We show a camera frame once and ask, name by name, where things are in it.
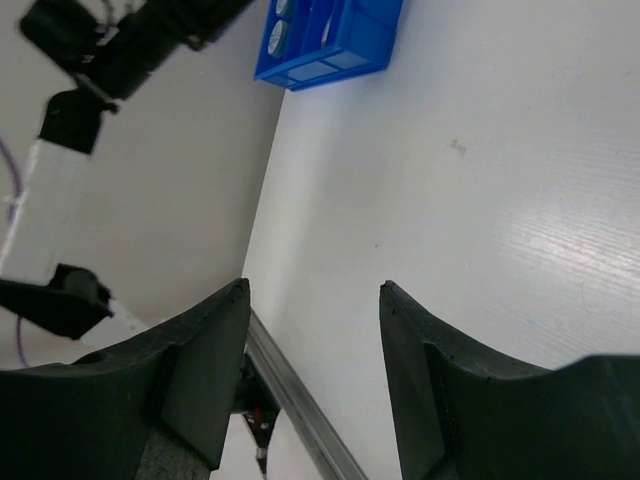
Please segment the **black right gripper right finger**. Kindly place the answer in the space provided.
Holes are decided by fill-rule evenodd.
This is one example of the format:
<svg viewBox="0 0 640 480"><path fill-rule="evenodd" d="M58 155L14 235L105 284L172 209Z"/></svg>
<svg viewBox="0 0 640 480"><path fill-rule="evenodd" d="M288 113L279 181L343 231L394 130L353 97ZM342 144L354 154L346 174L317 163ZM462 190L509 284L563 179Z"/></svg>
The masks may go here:
<svg viewBox="0 0 640 480"><path fill-rule="evenodd" d="M639 360L595 355L557 370L500 353L393 282L379 320L406 479L635 479Z"/></svg>

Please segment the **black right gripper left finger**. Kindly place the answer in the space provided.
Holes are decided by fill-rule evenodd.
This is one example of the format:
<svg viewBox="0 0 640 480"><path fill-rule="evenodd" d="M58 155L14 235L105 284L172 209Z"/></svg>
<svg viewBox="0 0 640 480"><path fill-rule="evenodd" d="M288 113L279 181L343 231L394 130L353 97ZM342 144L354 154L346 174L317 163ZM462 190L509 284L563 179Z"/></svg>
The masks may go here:
<svg viewBox="0 0 640 480"><path fill-rule="evenodd" d="M239 278L71 364L1 374L5 479L205 479L221 463L249 328Z"/></svg>

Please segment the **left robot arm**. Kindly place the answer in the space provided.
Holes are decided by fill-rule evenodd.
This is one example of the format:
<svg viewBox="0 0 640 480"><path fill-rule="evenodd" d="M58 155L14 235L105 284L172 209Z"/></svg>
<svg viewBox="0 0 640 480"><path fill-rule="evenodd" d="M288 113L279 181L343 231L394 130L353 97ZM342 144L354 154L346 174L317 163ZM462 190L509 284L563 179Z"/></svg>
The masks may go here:
<svg viewBox="0 0 640 480"><path fill-rule="evenodd" d="M37 1L25 39L74 83L46 104L1 249L1 304L19 321L97 346L144 325L88 269L61 262L105 112L117 113L180 46L215 42L243 1L146 1L96 19L77 1Z"/></svg>

